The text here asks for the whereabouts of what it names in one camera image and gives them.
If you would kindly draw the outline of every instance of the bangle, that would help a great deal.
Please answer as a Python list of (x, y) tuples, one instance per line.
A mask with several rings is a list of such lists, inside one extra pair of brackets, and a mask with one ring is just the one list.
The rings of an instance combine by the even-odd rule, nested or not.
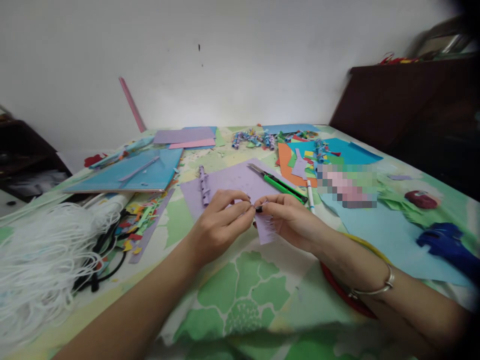
[(357, 290), (357, 289), (351, 289), (350, 290), (350, 293), (348, 294), (348, 297), (349, 298), (354, 298), (354, 299), (358, 299), (359, 298), (359, 295), (377, 295), (377, 294), (380, 294), (380, 293), (384, 293), (390, 289), (393, 289), (394, 285), (394, 280), (395, 280), (395, 275), (394, 275), (394, 272), (392, 270), (392, 267), (390, 266), (389, 263), (386, 263), (386, 265), (388, 266), (388, 270), (390, 271), (390, 276), (388, 277), (388, 280), (385, 281), (385, 286), (382, 287), (381, 289), (378, 289), (378, 290), (375, 290), (375, 291), (360, 291), (360, 290)]

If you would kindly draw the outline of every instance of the left hand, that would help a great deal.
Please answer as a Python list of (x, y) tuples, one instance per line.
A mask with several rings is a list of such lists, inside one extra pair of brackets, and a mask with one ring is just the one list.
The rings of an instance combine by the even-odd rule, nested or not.
[(183, 239), (199, 267), (222, 255), (254, 220), (250, 197), (240, 190), (218, 190)]

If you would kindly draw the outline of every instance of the marker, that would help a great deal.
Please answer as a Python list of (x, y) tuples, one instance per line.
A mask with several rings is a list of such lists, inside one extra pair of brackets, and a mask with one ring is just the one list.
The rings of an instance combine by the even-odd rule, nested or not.
[(310, 204), (310, 211), (313, 215), (315, 214), (315, 205), (314, 205), (314, 195), (312, 194), (312, 183), (310, 183), (310, 180), (306, 181), (306, 186), (307, 186), (307, 192), (308, 192), (308, 203)]

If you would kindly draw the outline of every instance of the table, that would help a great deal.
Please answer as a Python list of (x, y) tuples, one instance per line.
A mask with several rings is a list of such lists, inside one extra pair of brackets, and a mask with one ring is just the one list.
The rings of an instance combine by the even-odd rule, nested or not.
[[(478, 236), (479, 203), (421, 171), (388, 156), (330, 126), (318, 126), (320, 137), (354, 141), (384, 157), (379, 171), (395, 166), (415, 180), (414, 186), (427, 188), (440, 196), (442, 203), (465, 214), (465, 224)], [(196, 177), (199, 165), (211, 173), (258, 158), (272, 168), (277, 152), (261, 147), (239, 150), (230, 145), (232, 134), (244, 127), (221, 128), (226, 146), (188, 150), (183, 155), (179, 184)], [(153, 130), (142, 137), (151, 136)], [(61, 189), (90, 173), (84, 169), (37, 201), (54, 205), (67, 195)], [(341, 220), (322, 204), (314, 191), (317, 215), (329, 226), (345, 231)], [(77, 305), (60, 326), (48, 326), (42, 334), (11, 359), (49, 359), (96, 316), (131, 289), (162, 261), (183, 239), (194, 224), (179, 186), (160, 218), (157, 228), (138, 264), (125, 264), (111, 281), (103, 282), (92, 294), (83, 291)], [(4, 228), (5, 237), (10, 228)], [(438, 291), (454, 296), (463, 306), (472, 308), (472, 294), (465, 288), (429, 281)], [(241, 235), (219, 259), (198, 274), (195, 284), (183, 297), (164, 324), (149, 358), (235, 359), (244, 354), (254, 359), (395, 359), (403, 351), (378, 321), (368, 319), (348, 307), (327, 283), (319, 263), (278, 240), (260, 246), (253, 226)]]

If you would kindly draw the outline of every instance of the white cord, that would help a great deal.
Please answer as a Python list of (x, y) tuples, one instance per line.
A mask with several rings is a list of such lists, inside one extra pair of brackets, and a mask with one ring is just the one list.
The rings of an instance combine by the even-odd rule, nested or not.
[(32, 341), (43, 326), (67, 318), (74, 282), (103, 263), (92, 247), (98, 234), (119, 220), (121, 209), (119, 203), (95, 211), (62, 203), (0, 244), (0, 358)]

